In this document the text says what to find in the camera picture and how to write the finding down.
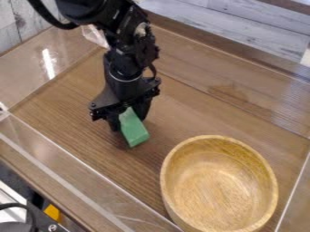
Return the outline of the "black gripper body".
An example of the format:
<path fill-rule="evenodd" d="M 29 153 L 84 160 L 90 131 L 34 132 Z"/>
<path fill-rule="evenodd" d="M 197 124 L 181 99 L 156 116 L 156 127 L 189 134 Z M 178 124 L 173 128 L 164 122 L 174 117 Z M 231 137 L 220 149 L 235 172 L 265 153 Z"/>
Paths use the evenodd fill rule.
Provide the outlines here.
<path fill-rule="evenodd" d="M 161 79 L 158 77 L 145 78 L 138 72 L 130 80 L 122 80 L 106 57 L 102 58 L 102 65 L 104 88 L 88 104 L 93 121 L 105 120 L 108 115 L 120 115 L 136 102 L 144 99 L 152 100 L 160 94 Z"/>

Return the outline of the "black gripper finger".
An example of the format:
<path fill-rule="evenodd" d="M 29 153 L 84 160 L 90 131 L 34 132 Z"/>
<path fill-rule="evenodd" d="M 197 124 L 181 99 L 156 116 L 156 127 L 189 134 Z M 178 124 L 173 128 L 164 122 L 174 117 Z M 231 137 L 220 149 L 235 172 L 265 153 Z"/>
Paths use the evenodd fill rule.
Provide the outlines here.
<path fill-rule="evenodd" d="M 134 114 L 141 121 L 146 118 L 149 106 L 150 106 L 150 99 L 144 99 L 141 101 L 137 101 L 132 106 L 134 110 Z"/>
<path fill-rule="evenodd" d="M 118 131 L 121 129 L 121 123 L 118 120 L 118 115 L 108 115 L 106 116 L 106 122 L 109 125 L 109 129 L 112 131 Z"/>

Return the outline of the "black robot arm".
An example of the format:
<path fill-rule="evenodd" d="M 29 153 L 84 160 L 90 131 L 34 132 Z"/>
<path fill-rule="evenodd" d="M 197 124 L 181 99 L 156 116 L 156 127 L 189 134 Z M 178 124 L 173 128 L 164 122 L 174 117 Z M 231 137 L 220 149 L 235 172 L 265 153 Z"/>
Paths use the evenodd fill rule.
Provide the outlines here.
<path fill-rule="evenodd" d="M 105 35 L 105 85 L 89 103 L 89 114 L 117 131 L 125 110 L 132 109 L 144 120 L 152 98 L 160 94 L 161 79 L 142 75 L 145 70 L 156 70 L 153 61 L 160 52 L 148 15 L 133 0 L 57 0 L 57 9 L 68 21 L 90 24 Z"/>

